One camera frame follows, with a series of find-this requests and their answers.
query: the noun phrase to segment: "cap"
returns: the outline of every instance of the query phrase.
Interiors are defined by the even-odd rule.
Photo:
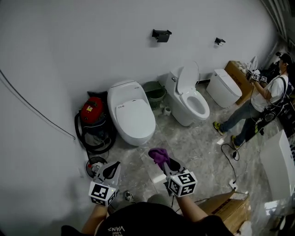
[[[288,65],[293,64],[293,60],[289,54],[284,53],[282,56],[280,56],[280,59]]]

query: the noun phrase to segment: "wall-mounted toilet paper holder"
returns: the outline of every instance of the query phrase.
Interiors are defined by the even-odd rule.
[[[225,41],[223,39],[216,38],[214,43],[221,47],[225,44]]]
[[[153,29],[152,37],[157,39],[157,42],[168,42],[169,36],[172,35],[172,32],[169,30],[155,30]]]

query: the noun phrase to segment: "electrical outlet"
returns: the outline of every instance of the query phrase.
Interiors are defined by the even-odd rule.
[[[232,190],[237,191],[238,186],[236,183],[234,183],[233,179],[229,182],[229,185],[231,186]]]

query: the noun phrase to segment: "black cable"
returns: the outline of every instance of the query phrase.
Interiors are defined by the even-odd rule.
[[[53,124],[54,126],[58,127],[59,129],[61,129],[62,131],[64,131],[65,133],[67,133],[68,135],[72,136],[73,139],[75,140],[76,137],[74,135],[71,135],[69,132],[65,131],[63,128],[60,128],[57,124],[53,123],[50,119],[48,119],[46,116],[44,116],[40,111],[38,111],[33,105],[31,105],[15,88],[14,86],[9,82],[9,80],[6,78],[6,76],[3,74],[2,70],[0,69],[0,73],[1,75],[4,77],[4,79],[6,80],[6,82],[9,84],[9,86],[31,107],[33,108],[37,113],[39,113],[43,118],[45,118],[48,122],[50,122],[51,124]]]
[[[173,195],[173,197],[172,197],[172,204],[171,204],[171,208],[173,208],[173,202],[174,202],[174,195]]]
[[[199,202],[199,201],[208,200],[208,199],[209,199],[209,198],[204,198],[204,199],[202,199],[202,200],[194,201],[194,203],[196,203],[196,202]]]
[[[240,159],[240,154],[239,154],[239,152],[238,152],[238,150],[236,150],[235,148],[233,148],[230,144],[228,144],[228,143],[224,143],[224,144],[222,144],[221,145],[221,151],[223,152],[223,154],[225,155],[225,157],[227,158],[227,160],[229,161],[229,163],[230,163],[230,165],[231,165],[231,167],[232,167],[232,169],[233,169],[233,171],[234,171],[234,174],[235,174],[235,181],[233,182],[233,183],[236,183],[236,171],[235,171],[235,168],[233,167],[233,165],[231,164],[231,162],[230,162],[230,159],[227,157],[227,155],[224,153],[224,151],[223,151],[223,149],[222,149],[222,146],[224,146],[224,145],[227,145],[227,146],[229,146],[231,149],[233,149],[235,152],[234,152],[234,154],[233,154],[233,159],[235,160],[235,161],[239,161],[239,159]],[[235,159],[235,155],[236,155],[236,153],[238,153],[238,155],[239,155],[239,159]]]

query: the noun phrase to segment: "green trash bin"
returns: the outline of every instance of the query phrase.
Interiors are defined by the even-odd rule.
[[[152,110],[156,110],[160,107],[160,103],[163,100],[166,89],[160,85],[157,81],[150,81],[142,86],[144,92],[146,93],[148,102]]]

